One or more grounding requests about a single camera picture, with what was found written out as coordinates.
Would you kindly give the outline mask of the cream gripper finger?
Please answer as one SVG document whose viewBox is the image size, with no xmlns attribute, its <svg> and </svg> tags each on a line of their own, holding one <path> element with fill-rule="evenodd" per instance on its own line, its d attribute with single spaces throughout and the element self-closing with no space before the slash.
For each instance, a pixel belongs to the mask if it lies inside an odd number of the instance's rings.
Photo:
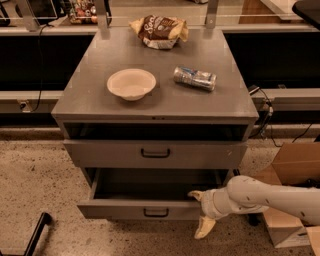
<svg viewBox="0 0 320 256">
<path fill-rule="evenodd" d="M 199 190 L 193 190 L 188 193 L 189 197 L 195 198 L 197 201 L 201 201 L 203 198 L 204 192 Z"/>
<path fill-rule="evenodd" d="M 195 239 L 203 239 L 205 238 L 213 229 L 216 224 L 215 219 L 211 219 L 207 216 L 200 216 L 198 228 L 194 234 Z"/>
</svg>

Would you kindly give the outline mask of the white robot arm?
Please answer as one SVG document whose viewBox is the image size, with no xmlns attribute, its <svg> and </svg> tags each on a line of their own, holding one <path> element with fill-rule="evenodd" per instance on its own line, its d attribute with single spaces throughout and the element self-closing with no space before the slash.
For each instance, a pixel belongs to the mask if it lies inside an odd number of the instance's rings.
<svg viewBox="0 0 320 256">
<path fill-rule="evenodd" d="M 273 208 L 311 225 L 320 225 L 320 189 L 273 185 L 239 175 L 227 185 L 206 191 L 188 193 L 201 207 L 195 239 L 206 237 L 216 221 L 230 214 L 262 213 Z"/>
</svg>

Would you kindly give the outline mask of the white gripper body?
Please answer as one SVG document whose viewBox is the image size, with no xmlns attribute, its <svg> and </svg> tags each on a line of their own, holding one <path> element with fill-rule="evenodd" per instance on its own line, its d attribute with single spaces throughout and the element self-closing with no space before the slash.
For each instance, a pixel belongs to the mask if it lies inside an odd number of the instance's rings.
<svg viewBox="0 0 320 256">
<path fill-rule="evenodd" d="M 240 205 L 230 199 L 226 188 L 206 190 L 200 202 L 203 213 L 211 219 L 218 220 L 240 211 Z"/>
</svg>

